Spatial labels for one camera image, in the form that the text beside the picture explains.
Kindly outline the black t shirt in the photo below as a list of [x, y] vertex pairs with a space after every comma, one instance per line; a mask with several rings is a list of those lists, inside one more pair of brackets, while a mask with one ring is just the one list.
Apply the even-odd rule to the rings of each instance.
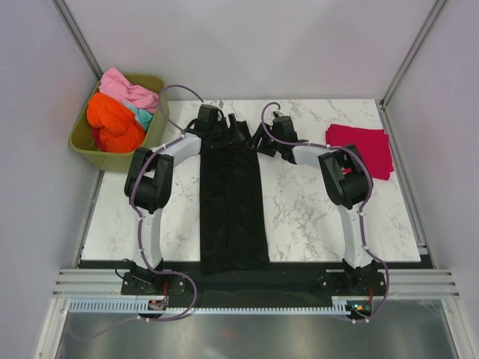
[[257, 153], [239, 143], [201, 148], [200, 261], [205, 276], [270, 264]]

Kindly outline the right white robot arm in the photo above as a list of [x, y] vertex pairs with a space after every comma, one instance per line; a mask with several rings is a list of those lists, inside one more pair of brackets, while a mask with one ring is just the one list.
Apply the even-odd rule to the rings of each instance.
[[344, 289], [362, 293], [370, 285], [376, 258], [365, 239], [363, 209], [368, 202], [373, 181], [357, 147], [353, 144], [329, 147], [297, 137], [289, 116], [276, 115], [271, 125], [261, 123], [252, 138], [254, 150], [281, 158], [294, 165], [320, 170], [326, 193], [338, 207], [344, 237]]

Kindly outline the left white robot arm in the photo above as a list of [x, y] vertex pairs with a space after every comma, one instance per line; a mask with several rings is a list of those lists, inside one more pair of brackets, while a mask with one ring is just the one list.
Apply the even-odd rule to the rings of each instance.
[[139, 216], [138, 255], [145, 269], [138, 285], [148, 294], [164, 286], [160, 248], [162, 211], [171, 198], [176, 166], [200, 157], [200, 255], [205, 274], [231, 266], [231, 230], [234, 225], [234, 177], [240, 154], [251, 139], [248, 125], [235, 114], [223, 114], [214, 105], [201, 105], [198, 116], [179, 138], [155, 150], [138, 148], [124, 186], [130, 205]]

